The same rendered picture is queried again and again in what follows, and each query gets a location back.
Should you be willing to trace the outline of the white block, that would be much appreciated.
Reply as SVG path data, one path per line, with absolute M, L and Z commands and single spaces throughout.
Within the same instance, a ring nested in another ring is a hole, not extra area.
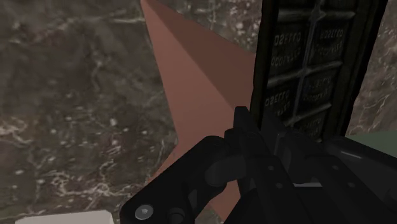
M 112 214 L 106 210 L 78 213 L 31 216 L 17 220 L 15 224 L 115 224 Z

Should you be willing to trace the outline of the pale green block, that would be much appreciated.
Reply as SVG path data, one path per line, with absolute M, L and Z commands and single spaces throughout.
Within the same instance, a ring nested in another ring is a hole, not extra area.
M 355 134 L 346 137 L 397 158 L 397 130 Z

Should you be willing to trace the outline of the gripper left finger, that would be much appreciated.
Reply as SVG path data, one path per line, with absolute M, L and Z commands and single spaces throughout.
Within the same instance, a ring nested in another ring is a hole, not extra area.
M 224 137 L 203 138 L 126 201 L 120 224 L 195 224 L 227 183 L 247 177 L 248 161 L 239 142 L 247 129 L 258 133 L 248 109 L 237 107 L 232 129 Z

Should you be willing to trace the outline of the black box with pale lettering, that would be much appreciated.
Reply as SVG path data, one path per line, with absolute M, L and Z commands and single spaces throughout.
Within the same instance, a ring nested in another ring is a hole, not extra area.
M 317 140 L 343 136 L 388 0 L 261 0 L 250 111 Z

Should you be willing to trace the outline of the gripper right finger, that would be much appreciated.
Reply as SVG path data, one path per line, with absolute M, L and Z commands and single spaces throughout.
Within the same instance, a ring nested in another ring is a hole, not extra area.
M 397 224 L 397 158 L 346 137 L 319 143 L 273 113 L 261 122 L 294 183 L 316 179 L 351 224 Z

